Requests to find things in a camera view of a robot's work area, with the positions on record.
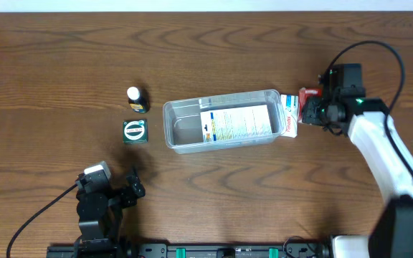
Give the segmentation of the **red and white box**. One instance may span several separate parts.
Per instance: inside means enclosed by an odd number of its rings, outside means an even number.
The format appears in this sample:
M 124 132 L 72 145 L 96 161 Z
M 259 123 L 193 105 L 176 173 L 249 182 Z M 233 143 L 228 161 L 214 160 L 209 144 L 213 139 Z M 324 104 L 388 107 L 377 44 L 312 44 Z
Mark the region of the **red and white box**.
M 314 87 L 302 87 L 298 91 L 298 104 L 299 104 L 299 111 L 298 111 L 298 122 L 303 122 L 303 107 L 306 103 L 306 100 L 309 97 L 321 97 L 322 96 L 322 89 L 321 88 L 314 88 Z

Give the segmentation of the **white Panadol box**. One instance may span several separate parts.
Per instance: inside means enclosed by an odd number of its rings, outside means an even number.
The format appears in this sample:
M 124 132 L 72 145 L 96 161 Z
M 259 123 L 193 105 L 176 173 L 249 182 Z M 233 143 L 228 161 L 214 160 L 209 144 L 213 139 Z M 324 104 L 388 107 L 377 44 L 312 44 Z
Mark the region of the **white Panadol box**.
M 298 134 L 299 102 L 297 95 L 281 95 L 283 131 L 281 136 L 295 138 Z

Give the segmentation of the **small dark bottle white cap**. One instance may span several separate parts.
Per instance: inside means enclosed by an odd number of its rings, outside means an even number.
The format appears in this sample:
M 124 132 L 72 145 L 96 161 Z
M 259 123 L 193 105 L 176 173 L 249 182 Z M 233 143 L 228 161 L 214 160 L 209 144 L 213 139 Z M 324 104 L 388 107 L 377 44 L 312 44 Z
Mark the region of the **small dark bottle white cap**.
M 143 89 L 139 87 L 129 87 L 127 89 L 128 104 L 136 113 L 147 113 L 150 110 L 148 98 Z

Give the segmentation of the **clear plastic container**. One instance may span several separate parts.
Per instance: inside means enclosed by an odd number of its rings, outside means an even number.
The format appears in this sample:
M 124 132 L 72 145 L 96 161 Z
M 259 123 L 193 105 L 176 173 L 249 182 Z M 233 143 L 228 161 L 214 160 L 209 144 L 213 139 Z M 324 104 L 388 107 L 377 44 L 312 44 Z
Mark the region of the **clear plastic container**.
M 166 102 L 166 145 L 178 154 L 273 142 L 284 131 L 277 90 L 239 92 Z

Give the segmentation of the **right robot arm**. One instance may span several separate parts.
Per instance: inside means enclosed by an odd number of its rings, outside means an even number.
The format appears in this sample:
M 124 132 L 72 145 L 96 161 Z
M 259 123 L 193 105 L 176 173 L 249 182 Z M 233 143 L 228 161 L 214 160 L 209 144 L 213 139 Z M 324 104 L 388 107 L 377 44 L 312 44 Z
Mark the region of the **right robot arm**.
M 390 107 L 366 96 L 359 64 L 337 64 L 319 83 L 298 93 L 300 122 L 349 138 L 385 203 L 370 235 L 333 236 L 325 257 L 413 257 L 413 157 L 394 127 Z

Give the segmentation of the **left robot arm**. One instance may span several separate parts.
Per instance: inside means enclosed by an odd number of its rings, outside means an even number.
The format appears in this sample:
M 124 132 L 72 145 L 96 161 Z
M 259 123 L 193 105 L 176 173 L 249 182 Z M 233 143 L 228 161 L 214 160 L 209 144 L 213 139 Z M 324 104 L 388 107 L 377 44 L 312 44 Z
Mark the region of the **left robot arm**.
M 78 187 L 77 214 L 81 236 L 73 247 L 73 257 L 137 257 L 138 252 L 120 235 L 123 210 L 137 204 L 146 195 L 137 170 L 132 168 L 121 188 L 110 185 L 104 168 L 84 173 Z

